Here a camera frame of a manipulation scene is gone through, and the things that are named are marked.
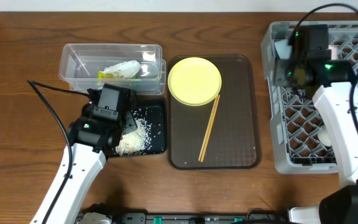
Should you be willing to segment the pale green cup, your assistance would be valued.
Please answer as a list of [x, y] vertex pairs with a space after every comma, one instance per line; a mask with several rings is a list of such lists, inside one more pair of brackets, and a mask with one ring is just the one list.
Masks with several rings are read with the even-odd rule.
[[330, 137], [329, 137], [329, 134], [328, 134], [328, 130], [326, 129], [325, 125], [322, 125], [320, 127], [320, 130], [318, 131], [317, 136], [318, 136], [319, 141], [323, 145], [325, 145], [327, 147], [332, 146], [331, 140], [330, 140]]

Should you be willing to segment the rice pile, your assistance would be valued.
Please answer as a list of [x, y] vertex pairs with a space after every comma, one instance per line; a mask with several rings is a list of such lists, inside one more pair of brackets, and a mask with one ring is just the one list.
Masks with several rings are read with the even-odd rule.
[[143, 118], [136, 118], [137, 129], [123, 135], [116, 151], [120, 156], [140, 155], [152, 147], [152, 138], [149, 136], [151, 125]]

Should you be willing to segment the light blue bowl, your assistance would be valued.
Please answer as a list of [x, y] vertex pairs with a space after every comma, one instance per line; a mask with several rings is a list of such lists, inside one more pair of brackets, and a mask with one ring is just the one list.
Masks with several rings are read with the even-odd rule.
[[274, 46], [278, 59], [286, 60], [290, 58], [292, 46], [288, 44], [288, 39], [276, 41], [274, 42]]

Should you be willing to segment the pink bowl with rice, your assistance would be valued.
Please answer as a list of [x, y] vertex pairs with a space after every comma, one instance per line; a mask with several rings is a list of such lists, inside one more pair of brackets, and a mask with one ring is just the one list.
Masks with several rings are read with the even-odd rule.
[[328, 49], [331, 51], [331, 60], [338, 59], [338, 49], [334, 45], [329, 45]]

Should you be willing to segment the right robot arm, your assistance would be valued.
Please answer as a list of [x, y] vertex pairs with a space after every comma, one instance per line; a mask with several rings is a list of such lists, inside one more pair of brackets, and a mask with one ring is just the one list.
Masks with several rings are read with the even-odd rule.
[[305, 90], [328, 132], [341, 188], [319, 203], [320, 223], [358, 223], [358, 77], [347, 60], [331, 58], [328, 37], [325, 24], [295, 27], [273, 82]]

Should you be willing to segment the green snack wrapper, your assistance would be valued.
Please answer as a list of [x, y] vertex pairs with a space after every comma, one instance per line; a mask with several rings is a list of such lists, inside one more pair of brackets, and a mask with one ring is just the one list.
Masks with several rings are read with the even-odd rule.
[[118, 73], [103, 73], [102, 71], [99, 71], [97, 74], [96, 83], [98, 85], [102, 85], [104, 83], [107, 83], [109, 80], [118, 79], [118, 80], [130, 80], [135, 79], [135, 75], [131, 77], [125, 77], [124, 75], [119, 75]]

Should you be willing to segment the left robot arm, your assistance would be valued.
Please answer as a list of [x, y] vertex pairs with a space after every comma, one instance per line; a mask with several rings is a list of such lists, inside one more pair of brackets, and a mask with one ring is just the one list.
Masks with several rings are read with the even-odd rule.
[[117, 154], [123, 135], [136, 130], [131, 110], [135, 90], [105, 83], [87, 89], [89, 103], [81, 116], [65, 128], [61, 119], [39, 91], [41, 83], [29, 81], [62, 130], [66, 146], [57, 174], [32, 223], [73, 223], [88, 190], [106, 161]]

